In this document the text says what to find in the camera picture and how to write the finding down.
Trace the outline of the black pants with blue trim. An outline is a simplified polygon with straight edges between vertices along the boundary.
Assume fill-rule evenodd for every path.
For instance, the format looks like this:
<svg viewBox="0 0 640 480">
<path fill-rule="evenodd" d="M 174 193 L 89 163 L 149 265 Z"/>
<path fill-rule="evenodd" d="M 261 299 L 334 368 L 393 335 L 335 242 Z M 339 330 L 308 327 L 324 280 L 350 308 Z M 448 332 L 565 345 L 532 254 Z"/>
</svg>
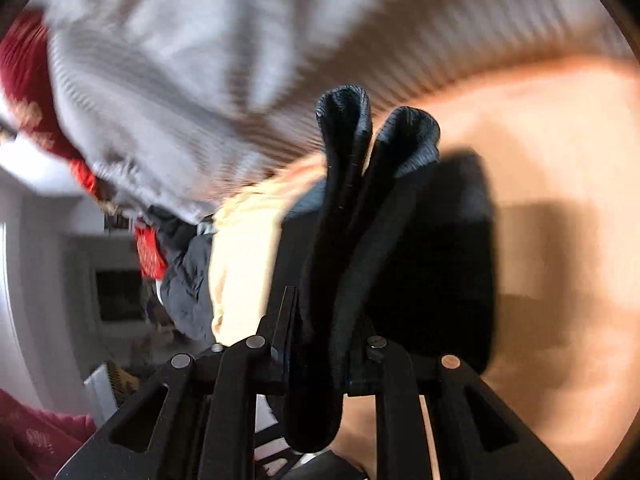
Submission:
<svg viewBox="0 0 640 480">
<path fill-rule="evenodd" d="M 316 108 L 326 180 L 319 208 L 284 247 L 298 288 L 292 372 L 276 405 L 298 452 L 341 425 L 357 351 L 380 336 L 424 359 L 453 354 L 477 372 L 495 329 L 494 207 L 480 156 L 442 154 L 424 110 L 372 125 L 367 92 L 341 86 Z"/>
</svg>

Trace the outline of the red cloth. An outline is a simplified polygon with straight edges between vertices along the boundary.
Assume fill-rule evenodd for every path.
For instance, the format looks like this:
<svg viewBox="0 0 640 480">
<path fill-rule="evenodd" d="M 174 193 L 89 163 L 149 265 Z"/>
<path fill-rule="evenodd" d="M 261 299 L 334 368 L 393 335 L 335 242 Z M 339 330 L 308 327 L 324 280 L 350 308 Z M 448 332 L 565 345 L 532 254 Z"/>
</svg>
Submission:
<svg viewBox="0 0 640 480">
<path fill-rule="evenodd" d="M 1 478 L 53 479 L 95 432 L 90 415 L 36 410 L 1 390 Z"/>
</svg>

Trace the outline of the dark grey jacket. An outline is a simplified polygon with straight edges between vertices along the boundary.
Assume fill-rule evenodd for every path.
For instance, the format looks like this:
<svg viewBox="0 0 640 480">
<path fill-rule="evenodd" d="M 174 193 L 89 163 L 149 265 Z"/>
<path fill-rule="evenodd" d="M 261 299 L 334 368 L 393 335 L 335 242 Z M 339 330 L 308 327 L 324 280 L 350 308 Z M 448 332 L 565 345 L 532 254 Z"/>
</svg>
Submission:
<svg viewBox="0 0 640 480">
<path fill-rule="evenodd" d="M 144 218 L 155 229 L 160 253 L 167 262 L 160 281 L 160 302 L 180 333 L 193 341 L 213 344 L 214 307 L 208 290 L 213 222 L 191 224 L 157 206 L 151 206 Z"/>
</svg>

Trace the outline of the peach bed sheet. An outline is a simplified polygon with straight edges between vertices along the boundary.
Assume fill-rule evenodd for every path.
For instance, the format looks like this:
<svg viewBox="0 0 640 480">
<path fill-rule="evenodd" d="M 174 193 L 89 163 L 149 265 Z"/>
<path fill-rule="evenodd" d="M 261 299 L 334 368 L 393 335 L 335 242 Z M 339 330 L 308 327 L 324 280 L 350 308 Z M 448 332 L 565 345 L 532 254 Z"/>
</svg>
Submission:
<svg viewBox="0 0 640 480">
<path fill-rule="evenodd" d="M 494 207 L 495 329 L 474 372 L 569 479 L 597 478 L 639 411 L 639 74 L 584 58 L 489 76 L 415 108 L 438 123 L 442 154 L 480 156 Z M 216 213 L 216 341 L 232 346 L 277 312 L 278 266 L 296 258 L 285 235 L 319 208 L 312 192 L 324 180 L 323 151 Z M 326 448 L 379 479 L 373 394 L 347 385 Z"/>
</svg>

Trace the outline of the grey striped duvet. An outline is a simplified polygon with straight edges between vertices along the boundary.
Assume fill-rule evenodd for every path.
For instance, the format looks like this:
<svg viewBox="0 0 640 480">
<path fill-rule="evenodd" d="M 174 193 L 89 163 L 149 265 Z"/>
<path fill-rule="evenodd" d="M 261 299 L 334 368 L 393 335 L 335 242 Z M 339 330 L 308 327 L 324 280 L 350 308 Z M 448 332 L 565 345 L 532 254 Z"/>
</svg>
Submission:
<svg viewBox="0 0 640 480">
<path fill-rule="evenodd" d="M 56 114 L 140 207 L 202 218 L 316 148 L 342 84 L 381 115 L 454 81 L 571 54 L 628 60 L 599 0 L 35 0 Z"/>
</svg>

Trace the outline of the white cabinet with dark opening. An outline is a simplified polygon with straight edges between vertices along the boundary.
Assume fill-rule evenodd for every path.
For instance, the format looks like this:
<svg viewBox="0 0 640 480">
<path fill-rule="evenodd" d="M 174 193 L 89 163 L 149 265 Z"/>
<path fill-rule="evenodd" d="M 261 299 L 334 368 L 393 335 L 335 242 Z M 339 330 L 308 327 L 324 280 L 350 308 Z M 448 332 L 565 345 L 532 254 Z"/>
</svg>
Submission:
<svg viewBox="0 0 640 480">
<path fill-rule="evenodd" d="M 152 338 L 146 307 L 152 290 L 142 278 L 134 240 L 123 236 L 64 237 L 67 319 L 79 348 L 124 352 Z"/>
</svg>

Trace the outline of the red embroidered pillow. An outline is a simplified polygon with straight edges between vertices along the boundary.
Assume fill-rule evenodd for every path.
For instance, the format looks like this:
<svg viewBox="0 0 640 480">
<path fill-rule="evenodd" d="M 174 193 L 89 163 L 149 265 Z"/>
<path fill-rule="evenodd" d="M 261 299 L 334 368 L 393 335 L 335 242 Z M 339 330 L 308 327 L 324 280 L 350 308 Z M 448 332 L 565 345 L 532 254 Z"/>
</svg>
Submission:
<svg viewBox="0 0 640 480">
<path fill-rule="evenodd" d="M 74 180 L 95 200 L 99 179 L 63 133 L 54 107 L 48 29 L 39 10 L 17 15 L 1 40 L 1 85 L 18 130 L 40 151 L 64 160 Z"/>
</svg>

